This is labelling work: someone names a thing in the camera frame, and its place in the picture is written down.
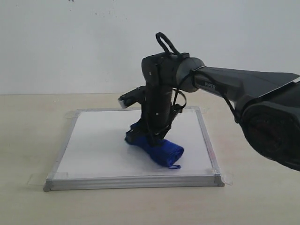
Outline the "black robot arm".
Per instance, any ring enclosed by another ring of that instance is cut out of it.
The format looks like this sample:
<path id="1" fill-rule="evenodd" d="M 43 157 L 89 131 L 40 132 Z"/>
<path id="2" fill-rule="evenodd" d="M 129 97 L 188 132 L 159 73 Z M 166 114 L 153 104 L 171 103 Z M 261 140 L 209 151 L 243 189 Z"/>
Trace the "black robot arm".
<path id="1" fill-rule="evenodd" d="M 126 133 L 128 144 L 159 153 L 172 121 L 183 110 L 172 93 L 204 90 L 226 101 L 256 152 L 299 170 L 299 75 L 208 67 L 187 53 L 151 55 L 141 66 L 146 84 L 120 98 L 124 107 L 142 107 L 140 119 Z"/>

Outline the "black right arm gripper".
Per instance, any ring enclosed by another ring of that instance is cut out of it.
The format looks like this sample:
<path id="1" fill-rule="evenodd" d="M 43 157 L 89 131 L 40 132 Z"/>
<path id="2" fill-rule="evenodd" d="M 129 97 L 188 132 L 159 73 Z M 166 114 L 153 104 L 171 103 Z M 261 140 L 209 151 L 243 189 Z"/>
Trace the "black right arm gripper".
<path id="1" fill-rule="evenodd" d="M 161 145 L 169 132 L 175 117 L 182 113 L 184 105 L 172 102 L 172 93 L 184 96 L 180 90 L 168 85 L 152 87 L 146 85 L 145 100 L 141 105 L 141 117 L 137 121 L 141 128 L 132 128 L 126 132 L 127 143 L 144 143 L 145 133 L 151 137 L 151 147 Z"/>

